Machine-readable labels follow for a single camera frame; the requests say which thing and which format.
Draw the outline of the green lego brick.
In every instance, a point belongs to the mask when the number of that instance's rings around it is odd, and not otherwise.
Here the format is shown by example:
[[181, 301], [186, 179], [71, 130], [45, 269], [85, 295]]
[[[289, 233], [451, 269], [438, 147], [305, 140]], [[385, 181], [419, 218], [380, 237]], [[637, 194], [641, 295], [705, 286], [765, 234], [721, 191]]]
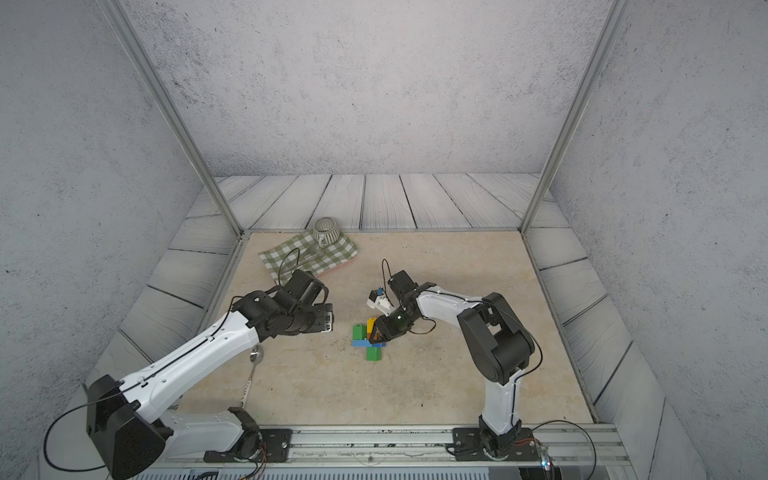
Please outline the green lego brick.
[[363, 324], [357, 324], [353, 327], [353, 340], [354, 341], [361, 341], [366, 340], [368, 338], [367, 336], [367, 327]]

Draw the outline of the light blue long lego brick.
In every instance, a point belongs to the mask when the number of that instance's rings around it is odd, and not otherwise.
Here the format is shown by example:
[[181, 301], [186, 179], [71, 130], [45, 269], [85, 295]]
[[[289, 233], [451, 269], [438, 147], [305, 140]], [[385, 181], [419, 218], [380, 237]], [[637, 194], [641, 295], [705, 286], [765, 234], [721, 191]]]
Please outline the light blue long lego brick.
[[384, 342], [381, 343], [371, 343], [368, 340], [353, 340], [352, 345], [354, 347], [362, 347], [362, 348], [383, 348], [386, 346]]

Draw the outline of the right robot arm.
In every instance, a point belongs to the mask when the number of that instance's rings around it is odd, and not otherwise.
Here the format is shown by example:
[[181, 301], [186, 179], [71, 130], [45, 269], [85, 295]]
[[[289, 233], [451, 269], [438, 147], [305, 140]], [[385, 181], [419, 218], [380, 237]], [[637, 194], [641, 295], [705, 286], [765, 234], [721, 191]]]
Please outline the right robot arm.
[[403, 287], [390, 283], [399, 306], [383, 305], [384, 293], [371, 292], [368, 304], [382, 315], [373, 323], [369, 342], [394, 340], [408, 333], [419, 318], [458, 327], [475, 367], [485, 378], [485, 403], [479, 417], [478, 445], [453, 446], [449, 451], [454, 456], [482, 452], [491, 459], [511, 455], [530, 435], [522, 427], [518, 406], [522, 378], [537, 348], [534, 337], [499, 293], [465, 296], [431, 282], [417, 285], [408, 280]]

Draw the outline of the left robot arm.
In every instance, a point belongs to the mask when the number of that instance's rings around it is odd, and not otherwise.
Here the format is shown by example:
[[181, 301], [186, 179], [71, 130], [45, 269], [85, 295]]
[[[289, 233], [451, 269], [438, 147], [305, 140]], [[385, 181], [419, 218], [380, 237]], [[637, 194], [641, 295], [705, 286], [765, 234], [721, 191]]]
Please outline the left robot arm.
[[218, 414], [170, 412], [188, 390], [268, 338], [313, 333], [332, 317], [328, 288], [297, 270], [284, 285], [237, 296], [227, 313], [165, 357], [87, 389], [86, 433], [110, 476], [130, 479], [156, 461], [191, 453], [216, 460], [266, 458], [256, 421], [241, 407]]

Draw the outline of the green lego brick base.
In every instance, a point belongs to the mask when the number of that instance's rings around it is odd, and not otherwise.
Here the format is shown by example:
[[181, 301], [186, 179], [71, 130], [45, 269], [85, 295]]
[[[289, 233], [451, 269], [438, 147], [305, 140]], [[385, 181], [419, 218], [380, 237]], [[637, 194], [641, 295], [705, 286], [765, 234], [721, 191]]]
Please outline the green lego brick base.
[[378, 362], [383, 358], [381, 347], [367, 347], [366, 348], [366, 360], [369, 362]]

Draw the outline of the green checkered cloth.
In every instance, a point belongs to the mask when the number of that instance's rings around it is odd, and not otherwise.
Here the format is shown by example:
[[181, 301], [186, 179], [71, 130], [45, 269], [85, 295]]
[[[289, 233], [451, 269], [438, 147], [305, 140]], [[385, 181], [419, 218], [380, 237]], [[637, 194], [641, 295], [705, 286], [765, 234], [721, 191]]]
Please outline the green checkered cloth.
[[321, 246], [309, 232], [305, 232], [260, 252], [259, 258], [273, 280], [285, 284], [296, 270], [318, 277], [351, 261], [358, 253], [357, 244], [344, 233], [334, 243]]

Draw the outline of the metal spoon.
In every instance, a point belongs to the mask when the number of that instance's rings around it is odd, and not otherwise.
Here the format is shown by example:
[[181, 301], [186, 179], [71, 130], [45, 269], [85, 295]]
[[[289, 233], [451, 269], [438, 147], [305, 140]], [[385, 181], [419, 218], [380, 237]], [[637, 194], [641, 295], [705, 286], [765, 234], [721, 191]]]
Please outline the metal spoon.
[[245, 383], [245, 386], [244, 386], [244, 389], [243, 389], [243, 393], [242, 393], [240, 401], [239, 401], [239, 406], [241, 408], [244, 408], [246, 406], [246, 404], [247, 404], [249, 393], [250, 393], [250, 390], [251, 390], [252, 385], [253, 385], [253, 378], [254, 378], [256, 367], [263, 360], [263, 358], [264, 358], [263, 347], [261, 345], [256, 345], [251, 350], [251, 352], [249, 354], [249, 361], [251, 363], [251, 370], [250, 370], [249, 376], [248, 376], [248, 378], [246, 380], [246, 383]]

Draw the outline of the striped ceramic cup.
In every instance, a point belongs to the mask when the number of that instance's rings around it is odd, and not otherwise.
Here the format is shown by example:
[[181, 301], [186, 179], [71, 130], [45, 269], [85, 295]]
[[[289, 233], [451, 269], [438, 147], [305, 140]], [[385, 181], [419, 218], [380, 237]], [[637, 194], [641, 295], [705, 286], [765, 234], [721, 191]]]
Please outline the striped ceramic cup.
[[314, 222], [311, 234], [319, 248], [326, 248], [339, 240], [341, 230], [334, 218], [322, 217]]

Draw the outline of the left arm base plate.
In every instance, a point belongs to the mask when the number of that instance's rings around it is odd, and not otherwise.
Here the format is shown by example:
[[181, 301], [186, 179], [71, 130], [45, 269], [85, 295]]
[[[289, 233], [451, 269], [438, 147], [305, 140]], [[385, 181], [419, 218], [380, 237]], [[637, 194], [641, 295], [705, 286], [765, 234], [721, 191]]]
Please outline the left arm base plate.
[[293, 430], [257, 428], [245, 430], [234, 446], [224, 452], [206, 451], [206, 463], [253, 462], [284, 463], [288, 459]]

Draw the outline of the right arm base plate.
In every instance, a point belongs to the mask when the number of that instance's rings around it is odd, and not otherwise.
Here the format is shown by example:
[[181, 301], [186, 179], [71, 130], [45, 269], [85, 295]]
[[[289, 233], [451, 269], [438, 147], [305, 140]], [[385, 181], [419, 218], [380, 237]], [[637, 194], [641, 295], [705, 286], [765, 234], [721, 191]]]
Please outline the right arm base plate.
[[457, 461], [537, 462], [541, 458], [538, 442], [528, 428], [497, 435], [481, 428], [454, 428], [446, 451]]

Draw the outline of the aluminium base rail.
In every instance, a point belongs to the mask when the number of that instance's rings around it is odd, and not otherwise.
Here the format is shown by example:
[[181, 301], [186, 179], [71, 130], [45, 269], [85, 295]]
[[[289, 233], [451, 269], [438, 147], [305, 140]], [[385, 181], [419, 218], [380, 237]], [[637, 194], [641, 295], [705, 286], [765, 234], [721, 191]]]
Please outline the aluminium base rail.
[[292, 426], [288, 459], [275, 467], [458, 467], [500, 466], [534, 470], [544, 479], [634, 479], [629, 455], [611, 424], [551, 420], [531, 429], [537, 462], [457, 461], [446, 451], [452, 430], [469, 426]]

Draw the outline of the aluminium corner post left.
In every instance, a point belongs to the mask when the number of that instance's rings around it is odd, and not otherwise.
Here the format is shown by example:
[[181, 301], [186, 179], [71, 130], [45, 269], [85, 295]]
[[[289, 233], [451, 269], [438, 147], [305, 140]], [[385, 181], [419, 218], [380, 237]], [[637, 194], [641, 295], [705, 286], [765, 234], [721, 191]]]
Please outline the aluminium corner post left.
[[106, 20], [109, 22], [119, 43], [133, 64], [143, 83], [148, 88], [162, 117], [180, 144], [187, 160], [210, 195], [215, 207], [223, 216], [225, 223], [237, 239], [241, 239], [245, 229], [236, 219], [229, 202], [226, 200], [218, 183], [214, 179], [201, 151], [196, 145], [189, 129], [163, 84], [159, 74], [146, 53], [130, 19], [119, 1], [100, 0], [97, 2]]

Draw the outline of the aluminium corner post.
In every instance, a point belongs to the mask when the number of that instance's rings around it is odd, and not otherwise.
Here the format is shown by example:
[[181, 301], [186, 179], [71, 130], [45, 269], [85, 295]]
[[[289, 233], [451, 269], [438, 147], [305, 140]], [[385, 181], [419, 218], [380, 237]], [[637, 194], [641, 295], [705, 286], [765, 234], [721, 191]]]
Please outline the aluminium corner post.
[[159, 74], [146, 53], [130, 19], [119, 1], [100, 0], [97, 2], [106, 20], [109, 22], [119, 43], [133, 64], [143, 83], [148, 88], [162, 117], [180, 144], [187, 160], [210, 195], [215, 207], [223, 216], [225, 223], [237, 239], [241, 239], [245, 229], [236, 219], [229, 202], [226, 200], [218, 183], [214, 179], [201, 151], [196, 145], [189, 129], [163, 84]]
[[582, 74], [576, 93], [567, 111], [567, 115], [550, 154], [544, 163], [538, 183], [525, 211], [525, 215], [523, 216], [522, 224], [519, 228], [519, 231], [523, 236], [525, 236], [533, 227], [536, 216], [544, 202], [546, 192], [551, 187], [558, 169], [563, 162], [567, 148], [571, 143], [579, 121], [589, 103], [590, 96], [605, 67], [610, 51], [619, 34], [621, 25], [626, 18], [627, 10], [630, 5], [631, 1], [629, 0], [615, 0], [611, 3], [606, 20]]

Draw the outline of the aluminium corner post right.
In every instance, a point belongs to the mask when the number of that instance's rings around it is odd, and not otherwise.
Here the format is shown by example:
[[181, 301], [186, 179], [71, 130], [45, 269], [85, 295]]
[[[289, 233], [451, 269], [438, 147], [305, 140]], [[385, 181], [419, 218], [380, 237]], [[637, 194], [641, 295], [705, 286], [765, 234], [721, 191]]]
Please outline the aluminium corner post right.
[[551, 187], [558, 169], [563, 162], [567, 148], [571, 143], [579, 121], [589, 103], [590, 96], [605, 67], [610, 51], [619, 34], [621, 25], [626, 18], [627, 10], [630, 5], [631, 1], [629, 0], [615, 0], [611, 3], [606, 20], [582, 74], [576, 93], [567, 111], [567, 115], [550, 154], [544, 163], [538, 183], [525, 211], [525, 215], [523, 216], [522, 224], [519, 228], [519, 231], [523, 236], [525, 236], [533, 227], [536, 216], [544, 202], [546, 192]]

